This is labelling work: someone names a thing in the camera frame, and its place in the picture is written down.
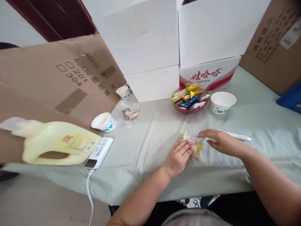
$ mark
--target wahaha box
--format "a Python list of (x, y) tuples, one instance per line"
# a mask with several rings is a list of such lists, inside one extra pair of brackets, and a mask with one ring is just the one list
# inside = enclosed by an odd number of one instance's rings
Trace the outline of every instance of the wahaha box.
[(241, 56), (197, 64), (179, 69), (180, 88), (187, 83), (199, 83), (204, 89), (225, 89), (228, 86)]

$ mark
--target left hand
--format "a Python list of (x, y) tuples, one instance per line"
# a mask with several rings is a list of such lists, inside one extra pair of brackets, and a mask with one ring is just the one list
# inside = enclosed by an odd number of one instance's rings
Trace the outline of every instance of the left hand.
[(175, 143), (170, 150), (165, 164), (162, 166), (170, 178), (180, 174), (186, 167), (189, 156), (192, 154), (191, 144), (188, 141)]

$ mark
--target tablecloth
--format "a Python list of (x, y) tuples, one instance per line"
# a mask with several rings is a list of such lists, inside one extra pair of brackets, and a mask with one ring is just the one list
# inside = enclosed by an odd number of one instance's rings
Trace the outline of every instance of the tablecloth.
[[(252, 138), (249, 145), (271, 159), (291, 179), (301, 185), (301, 115), (276, 104), (278, 95), (247, 71), (238, 67), (228, 88), (237, 103), (225, 114), (212, 114), (209, 106), (197, 114), (183, 115), (170, 99), (138, 103), (133, 95), (128, 105), (139, 116), (132, 128), (125, 126), (121, 106), (112, 112), (117, 127), (100, 132), (114, 142), (101, 167), (91, 176), (91, 195), (110, 205), (120, 205), (143, 181), (165, 162), (166, 156), (185, 129), (196, 136), (215, 128)], [(5, 168), (43, 178), (86, 194), (88, 169), (74, 166), (8, 164)], [(208, 145), (199, 160), (191, 157), (186, 169), (172, 180), (159, 201), (252, 190), (240, 159), (219, 153)]]

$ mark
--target cardboard box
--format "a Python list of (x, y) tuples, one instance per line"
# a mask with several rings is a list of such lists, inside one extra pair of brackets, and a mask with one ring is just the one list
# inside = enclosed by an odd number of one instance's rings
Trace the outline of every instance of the cardboard box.
[[(0, 68), (0, 121), (65, 121), (97, 132), (91, 121), (113, 110), (125, 83), (100, 35), (1, 50)], [(0, 162), (22, 162), (23, 142), (0, 129)]]
[(289, 49), (279, 41), (300, 18), (301, 2), (272, 0), (240, 66), (278, 95), (301, 81), (301, 39)]
[(124, 75), (179, 64), (176, 0), (83, 3)]
[(126, 75), (125, 79), (139, 102), (168, 99), (179, 88), (179, 66)]
[(180, 68), (180, 88), (187, 83), (199, 83), (207, 90), (225, 89), (241, 56)]
[(241, 56), (271, 0), (199, 0), (179, 8), (180, 67)]

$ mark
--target bottle label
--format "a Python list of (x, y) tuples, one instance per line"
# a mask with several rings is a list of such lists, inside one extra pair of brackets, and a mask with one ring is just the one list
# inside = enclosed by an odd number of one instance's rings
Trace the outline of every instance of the bottle label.
[(58, 145), (63, 148), (73, 149), (76, 151), (88, 152), (91, 150), (96, 140), (91, 139), (81, 133), (65, 134), (58, 140)]

